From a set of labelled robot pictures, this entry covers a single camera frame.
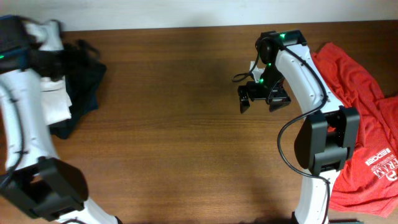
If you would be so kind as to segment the white t-shirt with robot print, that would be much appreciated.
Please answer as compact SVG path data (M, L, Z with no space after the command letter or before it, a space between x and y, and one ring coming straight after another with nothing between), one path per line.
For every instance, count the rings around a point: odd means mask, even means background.
M47 125L59 123L72 117L72 101L67 93L66 79L53 82L49 77L40 80L41 104Z

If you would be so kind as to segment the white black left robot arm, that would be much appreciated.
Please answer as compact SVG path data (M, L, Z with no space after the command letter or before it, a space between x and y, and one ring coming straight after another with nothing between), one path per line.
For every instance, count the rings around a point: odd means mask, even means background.
M6 171L1 195L32 219L118 223L89 195L80 169L62 161L52 136L69 137L95 109L106 71L84 40L64 44L59 21L1 17L1 115Z

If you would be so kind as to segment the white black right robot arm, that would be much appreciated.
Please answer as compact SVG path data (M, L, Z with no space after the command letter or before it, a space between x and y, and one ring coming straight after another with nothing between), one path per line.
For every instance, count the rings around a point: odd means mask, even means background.
M314 64L299 30L269 31L256 40L256 59L247 73L232 81L238 86L240 112L262 100L271 112L288 106L288 82L301 114L277 135L277 148L286 165L303 177L300 200L287 223L329 223L328 210L336 179L354 154L360 115L331 92Z

